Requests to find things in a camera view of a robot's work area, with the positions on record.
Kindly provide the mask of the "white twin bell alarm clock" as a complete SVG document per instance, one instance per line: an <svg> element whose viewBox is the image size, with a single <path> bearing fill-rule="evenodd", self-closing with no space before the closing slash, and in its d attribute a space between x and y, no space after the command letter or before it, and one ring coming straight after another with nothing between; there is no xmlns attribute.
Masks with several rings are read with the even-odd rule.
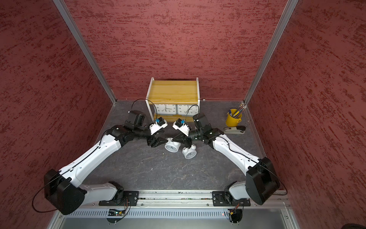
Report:
<svg viewBox="0 0 366 229"><path fill-rule="evenodd" d="M181 143L173 141L173 138L167 138L165 149L169 152L176 153L179 151Z"/></svg>

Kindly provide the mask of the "grey square alarm clock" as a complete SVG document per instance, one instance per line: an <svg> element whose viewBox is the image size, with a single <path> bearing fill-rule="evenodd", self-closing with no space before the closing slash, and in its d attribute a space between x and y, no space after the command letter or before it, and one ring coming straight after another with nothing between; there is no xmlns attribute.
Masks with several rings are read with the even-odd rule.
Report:
<svg viewBox="0 0 366 229"><path fill-rule="evenodd" d="M157 113L160 115L175 115L177 114L176 105L173 104L156 104Z"/></svg>
<svg viewBox="0 0 366 229"><path fill-rule="evenodd" d="M177 105L177 114L184 116L194 116L199 113L198 105Z"/></svg>

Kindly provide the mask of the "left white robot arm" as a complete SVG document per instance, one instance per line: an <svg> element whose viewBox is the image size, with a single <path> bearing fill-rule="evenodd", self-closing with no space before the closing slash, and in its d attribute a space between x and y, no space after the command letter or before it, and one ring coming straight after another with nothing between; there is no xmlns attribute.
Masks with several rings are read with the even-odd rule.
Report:
<svg viewBox="0 0 366 229"><path fill-rule="evenodd" d="M49 170L44 176L45 198L63 215L69 215L80 206L106 201L115 205L126 202L124 188L114 181L99 185L84 185L83 181L110 155L128 142L145 139L147 145L155 148L167 143L156 134L162 133L167 122L156 118L144 126L145 114L132 110L124 125L116 125L105 131L101 140L79 158L60 170Z"/></svg>

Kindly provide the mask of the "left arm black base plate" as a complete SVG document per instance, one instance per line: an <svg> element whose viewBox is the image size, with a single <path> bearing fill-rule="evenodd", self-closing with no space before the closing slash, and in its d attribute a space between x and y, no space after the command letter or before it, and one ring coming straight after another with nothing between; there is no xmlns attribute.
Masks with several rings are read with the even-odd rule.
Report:
<svg viewBox="0 0 366 229"><path fill-rule="evenodd" d="M117 191L112 200L104 200L99 202L99 206L136 206L139 198L139 191Z"/></svg>

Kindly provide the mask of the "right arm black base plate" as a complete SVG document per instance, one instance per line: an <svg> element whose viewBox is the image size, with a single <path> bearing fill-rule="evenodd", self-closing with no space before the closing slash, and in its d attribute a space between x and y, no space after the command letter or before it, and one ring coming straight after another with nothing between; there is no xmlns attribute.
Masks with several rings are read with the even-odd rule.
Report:
<svg viewBox="0 0 366 229"><path fill-rule="evenodd" d="M213 205L215 207L250 207L251 203L248 198L234 199L229 192L213 191Z"/></svg>

